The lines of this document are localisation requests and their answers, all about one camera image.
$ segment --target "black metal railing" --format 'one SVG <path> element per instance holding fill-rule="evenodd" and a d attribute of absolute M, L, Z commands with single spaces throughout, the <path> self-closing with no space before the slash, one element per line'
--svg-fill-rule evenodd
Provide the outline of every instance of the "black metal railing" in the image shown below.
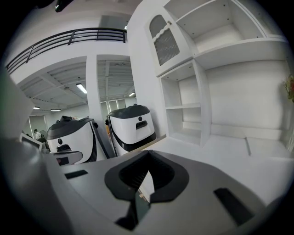
<path fill-rule="evenodd" d="M 71 45 L 84 41 L 120 41 L 125 43 L 125 33 L 123 29 L 115 28 L 80 28 L 55 34 L 43 39 L 19 53 L 7 65 L 8 73 L 14 72 L 21 65 L 27 63 L 36 56 L 62 45 Z"/>

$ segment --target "ceiling light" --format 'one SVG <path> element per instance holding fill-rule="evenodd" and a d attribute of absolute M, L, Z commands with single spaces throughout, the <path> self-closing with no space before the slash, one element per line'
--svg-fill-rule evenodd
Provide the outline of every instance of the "ceiling light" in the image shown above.
<path fill-rule="evenodd" d="M 87 90 L 83 87 L 83 85 L 81 83 L 77 83 L 77 87 L 84 92 L 85 94 L 87 94 Z"/>

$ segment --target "ceiling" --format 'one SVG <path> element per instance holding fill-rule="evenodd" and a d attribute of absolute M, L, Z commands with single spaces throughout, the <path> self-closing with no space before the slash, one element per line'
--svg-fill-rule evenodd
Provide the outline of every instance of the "ceiling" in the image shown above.
<path fill-rule="evenodd" d="M 129 61 L 97 61 L 100 100 L 124 98 L 132 93 L 134 81 Z M 44 115 L 51 109 L 66 109 L 87 104 L 87 94 L 77 86 L 86 88 L 86 62 L 60 67 L 44 73 L 20 87 L 40 110 L 32 115 Z"/>

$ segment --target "arched cabinet door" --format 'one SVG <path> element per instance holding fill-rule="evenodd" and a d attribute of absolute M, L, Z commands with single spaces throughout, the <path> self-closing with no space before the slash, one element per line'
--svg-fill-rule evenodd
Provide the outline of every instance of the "arched cabinet door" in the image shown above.
<path fill-rule="evenodd" d="M 158 77 L 193 57 L 192 42 L 164 8 L 152 15 L 145 31 Z"/>

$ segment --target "person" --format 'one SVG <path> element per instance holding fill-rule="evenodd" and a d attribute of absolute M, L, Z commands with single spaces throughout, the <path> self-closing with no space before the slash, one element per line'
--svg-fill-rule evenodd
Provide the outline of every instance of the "person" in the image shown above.
<path fill-rule="evenodd" d="M 36 137 L 36 140 L 37 140 L 37 139 L 40 139 L 40 138 L 41 138 L 41 133 L 40 133 L 40 132 L 38 132 L 38 130 L 37 130 L 37 129 L 35 129 L 35 130 L 34 130 L 34 132 L 35 132 L 35 137 Z"/>

